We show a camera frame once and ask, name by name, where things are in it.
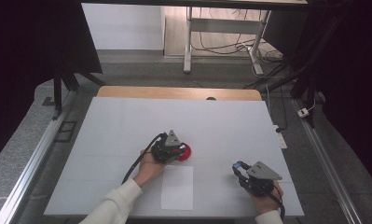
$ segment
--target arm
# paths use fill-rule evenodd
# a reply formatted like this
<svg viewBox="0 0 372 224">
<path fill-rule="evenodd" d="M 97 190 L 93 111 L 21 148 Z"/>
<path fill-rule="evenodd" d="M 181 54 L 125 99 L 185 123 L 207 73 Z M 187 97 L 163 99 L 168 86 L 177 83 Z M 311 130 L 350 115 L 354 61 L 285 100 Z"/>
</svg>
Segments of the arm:
<svg viewBox="0 0 372 224">
<path fill-rule="evenodd" d="M 281 199 L 283 196 L 283 191 L 279 186 L 277 180 L 273 181 L 276 189 L 274 189 L 271 193 L 278 199 Z M 257 210 L 258 217 L 255 218 L 257 224 L 282 224 L 282 220 L 278 211 L 279 205 L 276 204 L 274 201 L 271 200 L 269 197 L 255 197 L 254 195 L 250 194 L 255 203 L 255 209 Z"/>
<path fill-rule="evenodd" d="M 125 223 L 134 201 L 143 193 L 141 187 L 160 175 L 163 168 L 164 165 L 155 162 L 150 153 L 145 154 L 136 177 L 109 192 L 81 224 Z"/>
</svg>

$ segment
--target white sleeve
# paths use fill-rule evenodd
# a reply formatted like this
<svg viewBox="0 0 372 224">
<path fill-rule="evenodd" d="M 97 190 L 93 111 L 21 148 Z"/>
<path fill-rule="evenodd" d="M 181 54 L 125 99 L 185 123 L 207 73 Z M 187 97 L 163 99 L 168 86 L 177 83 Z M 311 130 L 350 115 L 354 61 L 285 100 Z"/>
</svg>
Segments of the white sleeve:
<svg viewBox="0 0 372 224">
<path fill-rule="evenodd" d="M 134 201 L 142 194 L 141 188 L 129 179 L 118 189 L 110 191 L 81 224 L 123 224 L 133 208 Z"/>
<path fill-rule="evenodd" d="M 278 210 L 273 210 L 255 218 L 257 224 L 283 224 Z"/>
</svg>

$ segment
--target person's right hand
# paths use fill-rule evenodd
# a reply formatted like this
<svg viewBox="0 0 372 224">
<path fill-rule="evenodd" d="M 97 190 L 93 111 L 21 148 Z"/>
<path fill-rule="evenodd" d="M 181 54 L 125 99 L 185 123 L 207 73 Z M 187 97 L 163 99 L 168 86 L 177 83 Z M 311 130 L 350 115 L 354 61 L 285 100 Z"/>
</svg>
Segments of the person's right hand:
<svg viewBox="0 0 372 224">
<path fill-rule="evenodd" d="M 283 191 L 281 187 L 279 186 L 279 183 L 277 180 L 273 180 L 273 184 L 276 187 L 276 189 L 273 189 L 271 194 L 275 196 L 279 201 L 281 200 L 281 197 L 283 196 Z M 253 194 L 249 193 L 249 195 L 252 197 L 253 202 L 255 203 L 255 209 L 257 212 L 261 215 L 273 210 L 278 210 L 279 205 L 275 203 L 270 197 L 255 197 Z"/>
<path fill-rule="evenodd" d="M 151 148 L 148 149 L 147 153 L 143 156 L 143 159 L 139 164 L 139 173 L 133 180 L 136 182 L 139 187 L 144 186 L 150 180 L 156 178 L 162 174 L 165 164 L 159 163 L 154 160 L 153 155 L 151 154 Z"/>
</svg>

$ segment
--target handheld device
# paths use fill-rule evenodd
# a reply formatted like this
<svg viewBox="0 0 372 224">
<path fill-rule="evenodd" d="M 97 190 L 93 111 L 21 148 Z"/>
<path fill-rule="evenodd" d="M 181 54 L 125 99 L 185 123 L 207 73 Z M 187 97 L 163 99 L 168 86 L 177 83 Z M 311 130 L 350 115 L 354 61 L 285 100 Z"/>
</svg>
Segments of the handheld device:
<svg viewBox="0 0 372 224">
<path fill-rule="evenodd" d="M 160 133 L 148 144 L 143 153 L 133 163 L 130 170 L 125 174 L 122 184 L 128 180 L 132 171 L 150 148 L 154 160 L 162 164 L 172 161 L 185 161 L 191 156 L 191 148 L 186 143 L 180 142 L 173 130 L 171 130 L 169 134 Z"/>
<path fill-rule="evenodd" d="M 246 171 L 248 177 L 241 174 L 239 168 Z M 232 170 L 239 178 L 239 184 L 255 197 L 270 197 L 281 208 L 281 219 L 284 218 L 284 205 L 282 204 L 282 195 L 280 200 L 272 195 L 276 189 L 273 180 L 281 180 L 282 177 L 270 169 L 266 164 L 258 161 L 255 165 L 250 166 L 243 161 L 237 161 L 232 165 Z"/>
</svg>

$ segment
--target white wall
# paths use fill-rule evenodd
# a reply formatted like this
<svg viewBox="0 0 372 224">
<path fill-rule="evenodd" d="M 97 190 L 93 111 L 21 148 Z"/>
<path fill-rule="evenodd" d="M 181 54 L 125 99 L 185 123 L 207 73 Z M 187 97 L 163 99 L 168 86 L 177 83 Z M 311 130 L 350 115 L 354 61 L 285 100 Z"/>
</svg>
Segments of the white wall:
<svg viewBox="0 0 372 224">
<path fill-rule="evenodd" d="M 163 49 L 161 7 L 82 4 L 96 49 Z"/>
</svg>

